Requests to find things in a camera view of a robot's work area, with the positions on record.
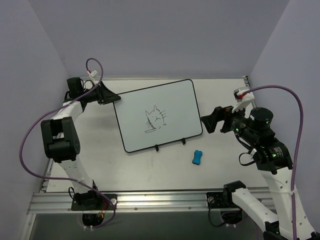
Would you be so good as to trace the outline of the blue whiteboard eraser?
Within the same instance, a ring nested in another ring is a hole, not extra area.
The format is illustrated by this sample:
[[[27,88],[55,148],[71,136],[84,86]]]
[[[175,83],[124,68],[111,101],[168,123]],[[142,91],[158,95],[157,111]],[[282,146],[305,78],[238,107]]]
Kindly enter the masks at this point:
[[[203,156],[203,152],[201,150],[195,150],[194,155],[193,155],[193,159],[192,159],[192,163],[194,165],[200,165],[202,156]]]

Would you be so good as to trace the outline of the white whiteboard black frame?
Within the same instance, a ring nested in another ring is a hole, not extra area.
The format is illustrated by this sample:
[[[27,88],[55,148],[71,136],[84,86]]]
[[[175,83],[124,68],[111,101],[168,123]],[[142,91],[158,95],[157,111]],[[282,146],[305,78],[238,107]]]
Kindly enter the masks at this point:
[[[185,143],[203,133],[191,79],[120,93],[113,106],[126,153]]]

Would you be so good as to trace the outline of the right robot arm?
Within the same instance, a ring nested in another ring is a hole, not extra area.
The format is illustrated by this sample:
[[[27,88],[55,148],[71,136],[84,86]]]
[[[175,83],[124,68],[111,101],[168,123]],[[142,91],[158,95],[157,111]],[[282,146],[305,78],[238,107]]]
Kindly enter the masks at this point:
[[[269,210],[239,180],[223,186],[223,203],[243,210],[261,229],[265,240],[318,240],[320,234],[305,215],[298,193],[291,189],[293,162],[288,148],[270,128],[273,113],[255,107],[245,117],[245,110],[233,112],[232,109],[232,106],[218,106],[200,120],[209,134],[215,131],[218,122],[223,122],[221,133],[233,132],[246,142],[245,147],[267,183],[276,211]]]

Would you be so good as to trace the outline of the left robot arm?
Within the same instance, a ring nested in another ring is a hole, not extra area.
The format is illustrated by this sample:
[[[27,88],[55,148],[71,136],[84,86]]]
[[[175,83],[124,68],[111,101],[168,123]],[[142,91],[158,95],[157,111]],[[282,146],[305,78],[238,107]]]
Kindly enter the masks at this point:
[[[94,192],[98,188],[79,158],[81,144],[75,122],[87,104],[96,102],[105,105],[119,101],[121,97],[109,90],[103,82],[86,89],[84,81],[79,77],[67,79],[67,86],[62,109],[40,124],[44,152],[63,168],[67,178],[72,181],[75,194],[84,195],[83,204],[95,210],[100,206],[101,197]]]

